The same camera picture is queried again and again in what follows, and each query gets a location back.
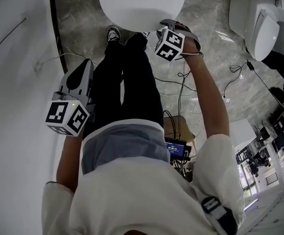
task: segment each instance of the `cable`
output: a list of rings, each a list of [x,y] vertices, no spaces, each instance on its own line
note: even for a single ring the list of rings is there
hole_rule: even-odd
[[[195,138],[197,138],[200,134],[201,134],[201,132],[202,132],[202,128],[201,128],[201,126],[200,126],[200,122],[201,122],[201,120],[199,121],[199,128],[200,128],[200,132],[195,136]]]
[[[181,95],[182,95],[182,91],[183,91],[183,87],[185,85],[185,80],[186,78],[189,76],[189,74],[191,73],[191,71],[189,71],[187,74],[185,74],[185,65],[186,65],[186,61],[183,64],[183,73],[179,72],[178,76],[179,77],[183,77],[182,80],[182,85],[181,85],[181,89],[180,89],[180,94],[179,94],[179,99],[178,99],[178,126],[179,126],[179,139],[181,139]]]
[[[173,129],[173,138],[176,139],[176,125],[175,125],[175,120],[173,119],[172,115],[170,114],[170,112],[168,110],[164,110],[163,114],[167,113],[167,115],[170,118],[171,124],[172,124],[172,129]]]
[[[13,33],[14,30],[17,29],[25,20],[26,20],[26,18],[24,18],[20,23],[18,23],[18,24],[0,41],[0,45],[1,45],[2,42],[4,42],[4,40],[5,40],[11,33]]]
[[[239,75],[238,75],[238,77],[237,77],[236,79],[230,81],[230,82],[226,85],[226,87],[225,87],[225,89],[224,89],[224,98],[226,98],[226,89],[227,89],[227,87],[228,87],[231,83],[235,82],[235,81],[240,77],[241,72],[242,72],[242,68],[246,65],[246,63],[247,63],[247,62],[245,62],[242,66],[237,65],[237,66],[230,66],[230,67],[229,67],[229,70],[231,71],[231,73],[236,73],[237,71],[240,71],[240,72],[239,72]]]
[[[159,78],[154,77],[156,80],[161,81],[161,82],[166,82],[166,83],[174,83],[174,84],[180,84],[182,83],[176,82],[176,81],[167,81],[167,80],[161,80]],[[184,85],[184,87],[188,88],[190,91],[196,92],[196,90],[189,88],[188,86]]]
[[[174,134],[173,132],[172,133],[167,133],[165,134],[165,136],[168,136],[168,135],[171,135],[171,134]]]
[[[194,115],[202,115],[202,112],[201,112],[201,113],[194,113],[195,106],[196,106],[196,102],[194,102],[194,107],[193,107],[193,112],[192,112],[192,113],[193,113]]]
[[[198,52],[193,52],[193,53],[181,53],[181,54],[183,54],[183,55],[201,55],[202,56],[202,58],[204,58],[204,54],[202,53],[202,52],[200,52],[200,51],[198,51]],[[177,60],[181,60],[181,59],[183,59],[184,57],[179,57],[179,58],[177,58],[177,59],[175,59],[175,61],[177,61]]]
[[[172,95],[167,95],[167,94],[160,94],[161,96],[179,96],[178,94],[172,94]],[[189,96],[191,97],[190,101],[197,100],[197,97],[192,97],[191,95],[182,95],[182,96]]]
[[[253,71],[255,72],[256,76],[259,77],[259,79],[261,80],[261,82],[266,86],[266,88],[269,90],[269,88],[267,87],[267,85],[264,83],[264,81],[261,79],[261,77],[256,73],[256,71],[255,71],[255,70],[253,70]]]
[[[185,178],[185,175],[183,174],[183,165],[184,165],[183,161],[184,161],[184,159],[185,159],[185,153],[183,154],[182,161],[181,161],[181,168],[180,168],[181,175],[182,175],[183,178]]]
[[[72,56],[77,56],[77,57],[82,57],[83,59],[86,59],[84,56],[81,56],[79,54],[75,54],[75,53],[63,53],[61,55],[59,55],[58,57],[52,57],[50,59],[47,59],[46,61],[44,61],[41,65],[45,64],[46,62],[50,61],[50,60],[54,60],[54,59],[57,59],[57,58],[60,58],[61,56],[64,56],[64,55],[72,55]]]

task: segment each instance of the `small display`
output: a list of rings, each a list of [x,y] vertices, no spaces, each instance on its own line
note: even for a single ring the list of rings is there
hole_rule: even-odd
[[[173,156],[182,157],[185,151],[185,146],[177,143],[166,142],[167,149]]]

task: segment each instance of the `hand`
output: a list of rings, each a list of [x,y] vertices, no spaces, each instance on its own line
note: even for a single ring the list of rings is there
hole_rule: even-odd
[[[185,31],[189,31],[184,25],[182,25],[180,23],[176,23],[176,25],[183,28]],[[195,42],[192,38],[185,37],[185,42],[184,42],[184,45],[183,45],[183,52],[184,53],[198,52],[196,44],[195,44]]]

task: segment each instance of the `marble floor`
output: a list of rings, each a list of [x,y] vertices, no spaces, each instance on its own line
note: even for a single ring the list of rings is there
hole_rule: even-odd
[[[249,59],[256,72],[268,87],[282,88],[284,80],[275,70],[257,62],[241,46],[243,40],[230,30],[228,25],[230,0],[185,0],[177,20],[187,25],[202,44],[204,60],[220,92],[237,77],[229,66],[242,65]],[[105,16],[99,0],[56,0],[57,18],[64,52],[74,52],[92,59],[95,64],[104,57],[107,46],[106,29],[113,23]],[[128,32],[121,31],[123,39]],[[179,81],[177,73],[183,71],[184,61],[167,63],[154,55],[157,42],[155,32],[148,37],[147,54],[155,77],[162,80]],[[68,68],[78,65],[81,60],[75,56],[65,57]],[[231,83],[226,89],[225,102],[231,121],[247,118],[251,125],[260,124],[262,119],[273,112],[277,103],[267,88],[254,72],[245,66],[241,79]],[[178,95],[181,86],[178,84],[156,81],[163,108],[173,115],[178,112]],[[186,85],[195,88],[191,76]],[[201,147],[206,140],[204,123],[195,92],[184,88],[181,100],[181,114],[186,118],[190,130],[197,136],[196,143]]]

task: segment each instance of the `electronic device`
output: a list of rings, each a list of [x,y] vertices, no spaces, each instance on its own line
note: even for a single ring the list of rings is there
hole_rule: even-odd
[[[94,109],[90,98],[94,66],[84,60],[74,70],[67,72],[47,104],[46,125],[58,134],[78,136],[86,121],[94,121]]]
[[[203,53],[200,52],[201,45],[197,36],[185,25],[182,24],[184,27],[181,27],[176,23],[179,22],[173,21],[172,19],[161,21],[161,24],[164,25],[165,28],[158,30],[156,33],[159,41],[156,44],[155,54],[170,62],[176,60],[180,54],[203,55]],[[190,37],[194,40],[198,50],[197,53],[182,53],[185,37]]]
[[[173,160],[184,160],[185,152],[191,152],[191,146],[187,146],[187,142],[178,139],[165,138],[166,147],[170,152],[170,158]]]

